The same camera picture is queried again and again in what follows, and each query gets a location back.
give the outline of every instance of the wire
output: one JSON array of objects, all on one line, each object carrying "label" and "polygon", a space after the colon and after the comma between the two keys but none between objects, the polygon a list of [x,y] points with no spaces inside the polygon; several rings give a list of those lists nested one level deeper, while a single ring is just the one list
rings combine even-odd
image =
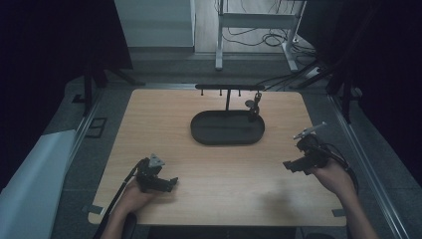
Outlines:
[{"label": "wire", "polygon": [[276,89],[276,92],[278,92],[279,90],[283,89],[283,91],[286,91],[286,87],[289,86],[292,82],[294,82],[295,79],[288,79],[286,81],[284,81],[284,84],[282,86],[280,86],[279,88]]},{"label": "wire", "polygon": [[218,0],[214,0],[214,9],[218,13],[220,9],[220,2],[218,2]]},{"label": "wire", "polygon": [[[282,45],[282,43],[284,43],[284,42],[286,42],[287,40],[288,40],[288,38],[287,38],[287,35],[286,35],[286,32],[284,32],[285,33],[285,36],[282,36],[282,35],[279,35],[279,34],[276,34],[276,33],[273,33],[273,29],[270,29],[269,30],[269,33],[268,34],[265,34],[264,36],[263,36],[263,41],[265,42],[265,44],[267,45],[267,46],[270,46],[270,47],[279,47],[279,46],[281,46]],[[274,39],[274,40],[276,40],[278,43],[277,44],[271,44],[271,43],[269,43],[268,42],[268,40],[269,39]]]},{"label": "wire", "polygon": [[316,50],[315,48],[303,47],[303,46],[299,45],[298,43],[294,43],[293,44],[293,47],[294,48],[299,48],[299,49],[302,48],[304,50],[309,50],[309,51],[312,51],[312,52],[314,52]]},{"label": "wire", "polygon": [[245,33],[249,33],[249,32],[255,31],[255,30],[257,30],[257,29],[258,29],[258,28],[252,28],[252,29],[249,29],[249,30],[247,30],[247,31],[240,32],[240,33],[231,33],[231,32],[230,32],[230,28],[227,28],[227,30],[228,30],[228,32],[229,32],[229,34],[230,34],[230,35],[232,35],[232,36],[242,35],[242,34],[245,34]]},{"label": "wire", "polygon": [[279,1],[279,6],[277,7],[277,11],[276,11],[276,14],[277,14],[277,13],[279,13],[279,10],[280,10],[280,6],[281,6],[281,5],[282,5],[282,0],[280,0],[280,1]]},{"label": "wire", "polygon": [[286,2],[286,7],[285,7],[285,10],[283,10],[283,13],[286,13],[287,11],[288,11],[288,8],[289,8],[289,1],[287,1]]},{"label": "wire", "polygon": [[311,59],[315,59],[316,57],[314,56],[309,56],[309,55],[301,55],[301,56],[295,56],[295,61],[299,64],[301,64],[302,66],[306,66],[307,64],[302,62],[301,60],[299,60],[299,58],[311,58]]},{"label": "wire", "polygon": [[259,83],[255,84],[255,85],[257,86],[257,85],[263,84],[263,83],[265,83],[265,82],[270,82],[270,81],[273,81],[273,80],[279,80],[279,79],[281,79],[281,78],[284,78],[284,77],[289,77],[289,76],[291,76],[291,75],[292,75],[292,74],[288,74],[288,75],[283,75],[283,76],[278,76],[278,77],[269,78],[269,79],[263,80],[263,81],[261,81],[261,82],[259,82]]},{"label": "wire", "polygon": [[276,6],[276,4],[277,4],[277,0],[274,0],[274,4],[271,6],[270,10],[268,10],[267,13],[270,13],[271,12],[271,9],[273,9],[274,6]]},{"label": "wire", "polygon": [[303,67],[300,71],[297,71],[291,75],[289,75],[286,79],[277,82],[275,84],[272,84],[271,86],[267,87],[266,89],[264,89],[264,91],[267,91],[281,83],[285,83],[287,80],[293,80],[296,79],[297,77],[301,76],[304,72],[306,72],[309,68],[311,68],[312,66],[314,66],[317,63],[317,60],[314,60],[312,63],[308,64],[307,66]]},{"label": "wire", "polygon": [[240,6],[242,7],[243,11],[246,13],[247,11],[246,11],[245,7],[243,6],[243,0],[240,0]]},{"label": "wire", "polygon": [[238,43],[238,44],[245,45],[245,46],[249,46],[249,47],[255,47],[255,46],[258,46],[258,45],[261,45],[261,44],[263,44],[263,43],[264,43],[264,41],[261,41],[261,42],[256,43],[256,44],[248,44],[248,43],[243,43],[243,42],[239,42],[239,41],[235,41],[235,40],[229,40],[229,39],[227,39],[227,38],[224,36],[224,34],[223,34],[222,36],[223,36],[224,40],[226,40],[226,41],[228,41],[228,42]]},{"label": "wire", "polygon": [[344,156],[341,154],[341,151],[338,150],[338,148],[336,146],[334,146],[333,144],[331,144],[331,143],[323,143],[322,145],[327,145],[327,146],[330,146],[330,147],[334,148],[335,151],[340,155],[340,157],[344,158]]},{"label": "wire", "polygon": [[291,9],[291,14],[293,13],[293,9],[295,8],[295,3],[296,3],[296,1],[293,1],[293,5],[292,5],[292,9]]}]

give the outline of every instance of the metal stand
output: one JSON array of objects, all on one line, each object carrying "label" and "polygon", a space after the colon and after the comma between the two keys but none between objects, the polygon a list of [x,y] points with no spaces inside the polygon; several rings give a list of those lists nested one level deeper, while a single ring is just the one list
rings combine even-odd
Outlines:
[{"label": "metal stand", "polygon": [[277,14],[245,14],[245,13],[224,13],[224,0],[220,0],[218,9],[218,36],[217,50],[215,54],[215,69],[223,70],[223,28],[261,28],[261,29],[288,29],[288,41],[282,44],[283,51],[292,72],[298,70],[295,59],[292,56],[291,48],[299,22],[302,17],[305,2],[300,1],[300,6],[294,15]]},{"label": "metal stand", "polygon": [[[227,90],[226,110],[205,111],[197,114],[190,124],[192,137],[205,145],[240,145],[252,144],[259,141],[265,131],[265,123],[259,116],[260,108],[258,102],[264,86],[242,86],[242,85],[196,85],[196,89],[201,90]],[[232,90],[257,91],[253,101],[245,102],[249,110],[229,111],[230,96]]]}]

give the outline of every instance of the gray floor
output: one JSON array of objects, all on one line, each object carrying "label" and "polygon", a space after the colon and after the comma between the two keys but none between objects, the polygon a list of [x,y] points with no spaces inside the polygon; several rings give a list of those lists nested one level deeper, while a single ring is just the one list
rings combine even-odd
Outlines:
[{"label": "gray floor", "polygon": [[[279,0],[230,0],[225,1],[224,12],[231,13],[252,13],[252,14],[290,14],[291,11],[295,13],[299,4],[296,4],[296,8],[293,1],[282,1]],[[215,1],[212,0],[195,0],[195,49],[197,52],[215,52],[217,45],[217,33],[218,33],[218,13],[216,11],[218,7]],[[230,31],[227,28],[223,29],[223,51],[231,53],[282,53],[282,48],[270,47],[267,44],[259,44],[263,41],[263,36],[269,34],[269,29],[251,29],[247,28],[231,28]],[[281,30],[271,31],[272,33],[285,35]],[[275,39],[267,39],[269,44],[278,44],[279,42]]]},{"label": "gray floor", "polygon": [[[212,55],[138,51],[132,51],[131,55],[134,70],[125,72],[138,81],[145,82],[146,86],[132,86],[118,76],[106,72],[109,79],[107,87],[102,91],[95,90],[95,93],[102,92],[95,118],[107,118],[105,131],[100,138],[85,138],[73,160],[64,183],[52,238],[90,238],[94,235],[97,225],[89,223],[88,213],[82,209],[85,205],[91,205],[94,200],[125,107],[134,89],[190,89],[193,84],[204,83],[256,84],[289,73],[282,55],[226,55],[222,72],[214,70]],[[304,79],[295,79],[289,83],[297,84]],[[322,121],[329,123],[327,130],[321,130],[318,134],[324,141],[335,144],[356,171],[360,183],[359,197],[380,238],[395,238],[328,100],[324,91],[326,83],[327,80],[322,80],[299,91],[304,97],[311,120],[314,124]],[[73,104],[72,100],[75,95],[84,93],[83,86],[82,79],[68,83],[63,102],[46,133],[78,129],[83,120],[84,105]],[[284,84],[277,85],[273,90],[290,91]],[[421,187],[368,121],[357,102],[351,104],[350,113],[351,125],[401,217],[408,238],[419,238],[422,235]],[[135,237],[145,238],[147,231],[148,227],[138,226]],[[343,227],[304,227],[298,230],[297,238],[303,238],[303,233],[311,232],[323,232],[335,238],[346,237]]]}]

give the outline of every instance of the small black device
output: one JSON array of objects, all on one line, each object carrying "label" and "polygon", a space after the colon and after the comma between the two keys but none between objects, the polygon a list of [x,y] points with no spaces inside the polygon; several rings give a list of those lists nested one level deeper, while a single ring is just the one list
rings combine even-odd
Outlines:
[{"label": "small black device", "polygon": [[255,97],[254,100],[248,100],[245,102],[246,107],[250,108],[249,109],[249,116],[248,116],[248,120],[249,121],[255,121],[258,118],[258,115],[260,114],[260,107],[258,106],[258,103],[261,100],[261,96],[262,94],[257,92],[255,93]]},{"label": "small black device", "polygon": [[151,158],[144,158],[137,164],[136,181],[142,192],[146,192],[147,189],[171,192],[178,178],[174,177],[170,180],[158,178],[158,173],[161,171],[162,165],[164,165],[164,162],[155,154],[152,154]]},{"label": "small black device", "polygon": [[322,124],[306,128],[304,131],[294,136],[294,139],[300,138],[296,147],[304,153],[304,156],[294,161],[284,161],[283,165],[291,172],[303,171],[309,175],[307,169],[312,167],[325,167],[329,159],[332,158],[338,162],[341,167],[348,173],[353,181],[356,193],[358,192],[358,182],[354,171],[350,168],[348,162],[342,157],[333,153],[328,146],[334,147],[332,144],[323,142],[316,134],[312,133],[316,129],[326,126]]}]

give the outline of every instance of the hand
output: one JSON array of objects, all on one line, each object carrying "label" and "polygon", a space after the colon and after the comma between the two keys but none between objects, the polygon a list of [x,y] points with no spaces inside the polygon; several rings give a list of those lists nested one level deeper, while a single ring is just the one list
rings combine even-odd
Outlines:
[{"label": "hand", "polygon": [[307,171],[315,175],[320,184],[340,199],[356,195],[350,176],[334,159],[330,159],[323,168],[313,167]]},{"label": "hand", "polygon": [[338,162],[330,159],[325,167],[313,167],[307,171],[315,175],[326,189],[338,197],[343,206],[352,238],[378,238],[360,205],[353,181]]},{"label": "hand", "polygon": [[147,193],[141,192],[139,184],[135,179],[133,179],[124,189],[124,192],[115,206],[114,211],[118,211],[124,215],[129,212],[135,212],[155,198],[158,194],[160,194],[158,191],[149,191]]},{"label": "hand", "polygon": [[141,192],[135,179],[128,183],[120,200],[109,216],[102,239],[120,238],[127,214],[139,210],[159,193],[157,191]]}]

